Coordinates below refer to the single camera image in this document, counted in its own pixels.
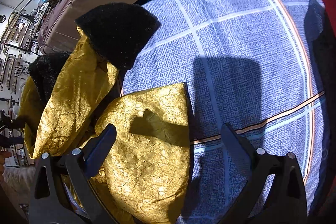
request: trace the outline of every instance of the black fuzzy fabric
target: black fuzzy fabric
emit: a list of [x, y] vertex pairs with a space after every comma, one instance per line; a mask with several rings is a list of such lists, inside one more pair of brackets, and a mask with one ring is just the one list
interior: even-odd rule
[[29, 73], [34, 81], [41, 101], [46, 106], [58, 74], [61, 72], [71, 52], [53, 52], [41, 55], [29, 65]]
[[160, 27], [158, 19], [136, 4], [98, 6], [76, 20], [95, 51], [118, 69], [131, 69], [139, 52]]

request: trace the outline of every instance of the red object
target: red object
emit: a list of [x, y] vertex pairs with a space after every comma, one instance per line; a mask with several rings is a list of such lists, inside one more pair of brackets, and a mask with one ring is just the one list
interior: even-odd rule
[[325, 10], [329, 17], [331, 26], [334, 30], [334, 34], [336, 36], [336, 0], [323, 0], [325, 4]]

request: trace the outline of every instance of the shiny gold garment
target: shiny gold garment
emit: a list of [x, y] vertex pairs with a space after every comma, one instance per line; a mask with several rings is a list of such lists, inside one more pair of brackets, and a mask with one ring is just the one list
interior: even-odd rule
[[[99, 118], [94, 133], [89, 130], [90, 115], [114, 85], [118, 70], [100, 58], [88, 38], [81, 35], [43, 113], [37, 107], [33, 125], [26, 126], [28, 150], [33, 158], [44, 152], [62, 155], [112, 123], [117, 140], [100, 173], [91, 179], [97, 195], [121, 224], [133, 224], [132, 215], [145, 223], [175, 223], [189, 176], [184, 85], [116, 98]], [[26, 115], [30, 115], [29, 105], [36, 104], [33, 99], [37, 92], [31, 82], [26, 84], [26, 101], [21, 105], [21, 112]]]

